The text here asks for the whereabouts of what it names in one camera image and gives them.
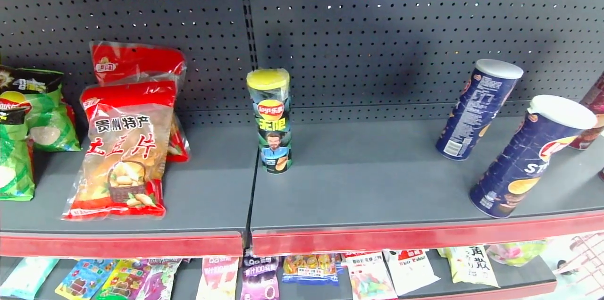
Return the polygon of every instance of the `cartoon man illustration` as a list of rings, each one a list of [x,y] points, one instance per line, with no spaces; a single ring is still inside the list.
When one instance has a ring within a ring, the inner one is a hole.
[[[268,148],[262,148],[263,160],[276,160],[287,156],[289,149],[287,147],[281,147],[281,134],[276,132],[270,132],[266,134],[266,141],[268,142]]]

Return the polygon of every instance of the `yellow lid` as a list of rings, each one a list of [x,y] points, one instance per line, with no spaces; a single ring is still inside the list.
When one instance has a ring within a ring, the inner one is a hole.
[[[258,69],[248,74],[248,86],[256,90],[272,90],[289,85],[289,72],[284,68]]]

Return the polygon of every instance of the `basket of potatoes illustration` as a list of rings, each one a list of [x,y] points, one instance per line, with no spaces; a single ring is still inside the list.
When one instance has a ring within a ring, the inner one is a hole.
[[[114,202],[127,203],[129,206],[130,203],[136,203],[136,205],[150,203],[149,205],[153,205],[150,200],[145,202],[148,196],[145,195],[144,178],[145,167],[142,163],[136,161],[115,163],[107,177],[111,199]]]

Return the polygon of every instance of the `potato chip can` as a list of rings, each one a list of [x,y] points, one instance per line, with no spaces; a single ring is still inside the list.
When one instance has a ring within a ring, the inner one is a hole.
[[[586,150],[604,132],[604,74],[598,78],[580,103],[595,113],[598,118],[598,122],[593,128],[585,130],[570,143],[572,148]]]
[[[248,74],[262,165],[270,174],[284,173],[292,165],[289,125],[289,72],[283,68],[258,69]]]
[[[545,173],[552,155],[594,124],[594,113],[573,100],[535,96],[510,143],[470,190],[470,200],[488,216],[510,216]]]
[[[438,152],[451,160],[468,158],[523,73],[511,63],[496,59],[477,60],[474,72],[436,142]]]

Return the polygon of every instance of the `white plastic lid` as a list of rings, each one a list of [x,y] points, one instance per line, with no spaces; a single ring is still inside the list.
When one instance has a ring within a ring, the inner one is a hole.
[[[540,94],[530,101],[529,113],[539,113],[556,123],[587,130],[597,123],[597,117],[579,103],[560,96]]]
[[[475,66],[485,74],[503,79],[518,79],[524,74],[518,66],[497,59],[479,59]]]

